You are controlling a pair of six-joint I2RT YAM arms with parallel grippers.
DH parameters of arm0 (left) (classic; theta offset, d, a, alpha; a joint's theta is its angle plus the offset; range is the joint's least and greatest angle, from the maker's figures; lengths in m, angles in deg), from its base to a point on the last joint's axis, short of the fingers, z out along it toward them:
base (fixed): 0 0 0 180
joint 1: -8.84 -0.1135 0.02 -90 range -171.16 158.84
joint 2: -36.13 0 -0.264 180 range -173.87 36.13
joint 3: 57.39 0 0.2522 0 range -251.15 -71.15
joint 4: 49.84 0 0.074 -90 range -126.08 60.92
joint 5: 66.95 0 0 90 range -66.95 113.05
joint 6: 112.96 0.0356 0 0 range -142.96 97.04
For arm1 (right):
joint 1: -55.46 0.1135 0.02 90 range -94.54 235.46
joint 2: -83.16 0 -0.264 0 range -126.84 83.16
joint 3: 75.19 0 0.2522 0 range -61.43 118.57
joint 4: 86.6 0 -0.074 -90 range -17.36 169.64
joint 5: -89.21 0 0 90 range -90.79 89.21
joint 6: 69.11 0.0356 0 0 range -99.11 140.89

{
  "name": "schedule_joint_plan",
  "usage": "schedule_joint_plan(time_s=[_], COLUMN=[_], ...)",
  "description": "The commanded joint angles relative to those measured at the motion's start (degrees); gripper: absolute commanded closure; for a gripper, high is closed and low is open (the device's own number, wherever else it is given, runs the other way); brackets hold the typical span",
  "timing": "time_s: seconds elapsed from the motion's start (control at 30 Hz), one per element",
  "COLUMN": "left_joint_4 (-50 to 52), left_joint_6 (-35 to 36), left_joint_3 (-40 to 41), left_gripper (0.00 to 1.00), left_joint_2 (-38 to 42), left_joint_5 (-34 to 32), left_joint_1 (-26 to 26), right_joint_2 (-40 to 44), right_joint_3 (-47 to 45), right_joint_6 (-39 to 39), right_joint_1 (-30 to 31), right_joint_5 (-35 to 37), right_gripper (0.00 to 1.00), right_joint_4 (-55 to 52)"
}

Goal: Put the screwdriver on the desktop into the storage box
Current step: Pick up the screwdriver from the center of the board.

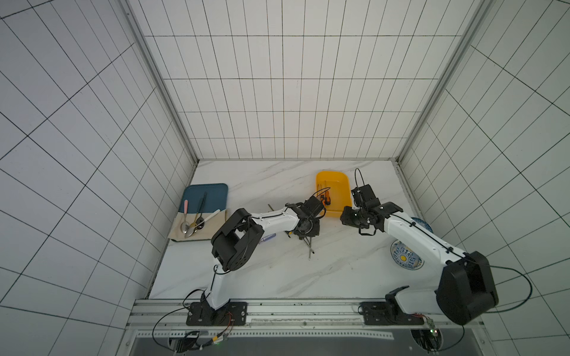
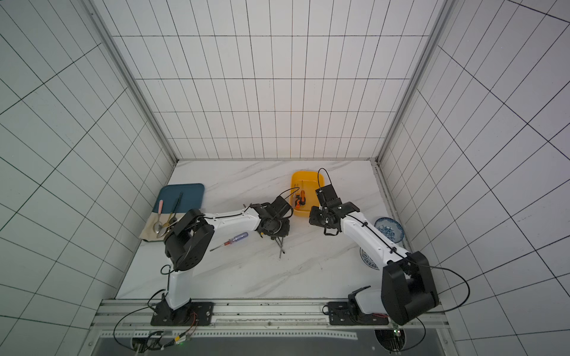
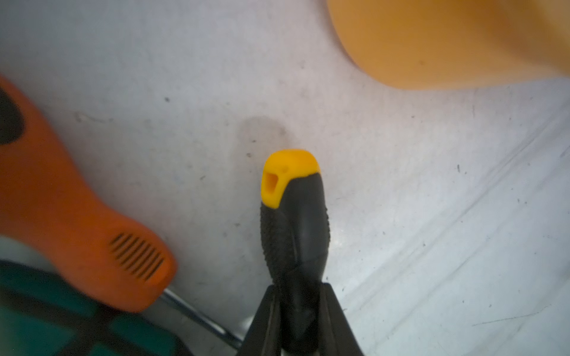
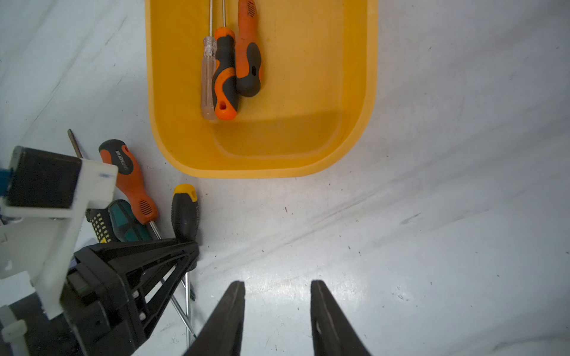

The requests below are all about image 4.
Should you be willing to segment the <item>slim black yellow-cap screwdriver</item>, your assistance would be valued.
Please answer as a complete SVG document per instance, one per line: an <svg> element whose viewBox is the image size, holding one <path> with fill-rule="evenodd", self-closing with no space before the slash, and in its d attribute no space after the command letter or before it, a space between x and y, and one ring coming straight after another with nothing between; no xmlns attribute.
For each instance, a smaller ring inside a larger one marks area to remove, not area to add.
<svg viewBox="0 0 570 356"><path fill-rule="evenodd" d="M199 205L197 192L193 185L182 184L175 188L172 199L171 221L177 239L183 241L194 241L196 239L199 224ZM189 348L194 338L194 331L191 329L190 323L192 291L188 272L185 274L183 286L185 288L185 309L188 319L186 325L186 347Z"/></svg>

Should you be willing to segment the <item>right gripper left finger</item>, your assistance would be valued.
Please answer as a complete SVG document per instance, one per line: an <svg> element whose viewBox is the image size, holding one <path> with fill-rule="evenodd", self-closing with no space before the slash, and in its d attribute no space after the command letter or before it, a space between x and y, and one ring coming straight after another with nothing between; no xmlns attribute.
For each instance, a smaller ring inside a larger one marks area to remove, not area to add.
<svg viewBox="0 0 570 356"><path fill-rule="evenodd" d="M245 294L244 282L232 282L197 339L184 355L240 355L243 340Z"/></svg>

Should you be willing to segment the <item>short orange black screwdriver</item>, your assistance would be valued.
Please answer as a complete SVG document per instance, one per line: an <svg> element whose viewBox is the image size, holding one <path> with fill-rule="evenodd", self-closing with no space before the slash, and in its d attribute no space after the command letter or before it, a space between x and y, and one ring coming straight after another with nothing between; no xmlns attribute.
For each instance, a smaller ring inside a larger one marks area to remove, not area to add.
<svg viewBox="0 0 570 356"><path fill-rule="evenodd" d="M218 119L231 121L237 117L239 95L235 69L235 34L227 27L227 3L222 1L222 27L215 31L217 50L212 95Z"/></svg>

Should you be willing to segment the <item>small orange black screwdriver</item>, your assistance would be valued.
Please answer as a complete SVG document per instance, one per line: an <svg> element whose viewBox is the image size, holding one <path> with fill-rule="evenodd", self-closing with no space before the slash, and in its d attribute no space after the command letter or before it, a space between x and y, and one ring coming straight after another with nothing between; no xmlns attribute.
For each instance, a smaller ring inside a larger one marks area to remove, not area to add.
<svg viewBox="0 0 570 356"><path fill-rule="evenodd" d="M254 97L261 90L262 56L258 44L258 11L253 0L238 2L238 38L235 44L237 91Z"/></svg>

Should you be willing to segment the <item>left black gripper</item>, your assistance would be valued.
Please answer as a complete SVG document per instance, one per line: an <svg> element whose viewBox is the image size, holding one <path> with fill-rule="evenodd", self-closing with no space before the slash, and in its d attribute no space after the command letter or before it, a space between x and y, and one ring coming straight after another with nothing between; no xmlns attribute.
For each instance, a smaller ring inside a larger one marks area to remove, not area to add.
<svg viewBox="0 0 570 356"><path fill-rule="evenodd" d="M133 355L171 303L189 324L175 292L198 256L196 242L172 238L98 243L76 252L61 302L82 353Z"/></svg>

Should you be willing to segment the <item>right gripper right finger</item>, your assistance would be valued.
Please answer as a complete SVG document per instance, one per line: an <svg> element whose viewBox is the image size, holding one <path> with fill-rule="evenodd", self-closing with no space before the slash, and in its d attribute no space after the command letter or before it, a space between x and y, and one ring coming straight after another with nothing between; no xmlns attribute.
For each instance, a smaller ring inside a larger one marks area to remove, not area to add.
<svg viewBox="0 0 570 356"><path fill-rule="evenodd" d="M314 355L371 356L326 283L313 280L310 291Z"/></svg>

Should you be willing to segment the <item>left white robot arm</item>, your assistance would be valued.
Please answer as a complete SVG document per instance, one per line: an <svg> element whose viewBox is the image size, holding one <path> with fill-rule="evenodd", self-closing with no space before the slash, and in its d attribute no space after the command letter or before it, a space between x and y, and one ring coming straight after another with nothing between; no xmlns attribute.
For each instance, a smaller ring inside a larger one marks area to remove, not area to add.
<svg viewBox="0 0 570 356"><path fill-rule="evenodd" d="M1 354L133 355L198 255L196 242L175 239L84 247L65 276L62 314L49 319L35 294L1 308Z"/></svg>

